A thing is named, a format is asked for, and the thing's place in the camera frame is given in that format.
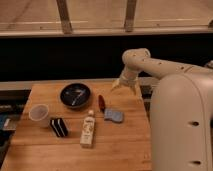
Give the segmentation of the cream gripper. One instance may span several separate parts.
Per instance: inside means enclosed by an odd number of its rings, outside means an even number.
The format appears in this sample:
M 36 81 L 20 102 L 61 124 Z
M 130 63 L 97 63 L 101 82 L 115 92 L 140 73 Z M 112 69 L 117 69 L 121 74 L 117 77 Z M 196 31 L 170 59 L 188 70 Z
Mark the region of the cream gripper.
M 121 84 L 123 86 L 130 87 L 131 90 L 133 91 L 134 95 L 136 95 L 137 91 L 136 91 L 136 85 L 135 84 L 137 82 L 137 78 L 138 78 L 137 72 L 134 72 L 134 71 L 129 70 L 129 69 L 124 69 L 121 72 L 119 79 L 116 79 L 113 82 L 111 90 L 115 90 L 115 89 L 119 88 L 120 84 Z

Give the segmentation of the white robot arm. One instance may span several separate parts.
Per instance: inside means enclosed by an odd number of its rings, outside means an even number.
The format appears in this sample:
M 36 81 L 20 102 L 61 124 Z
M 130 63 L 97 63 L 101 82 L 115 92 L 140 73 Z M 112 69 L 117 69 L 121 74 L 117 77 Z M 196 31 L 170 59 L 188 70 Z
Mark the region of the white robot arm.
M 146 48 L 122 54 L 114 88 L 136 89 L 141 72 L 157 78 L 150 101 L 152 171 L 213 171 L 213 69 L 153 58 Z

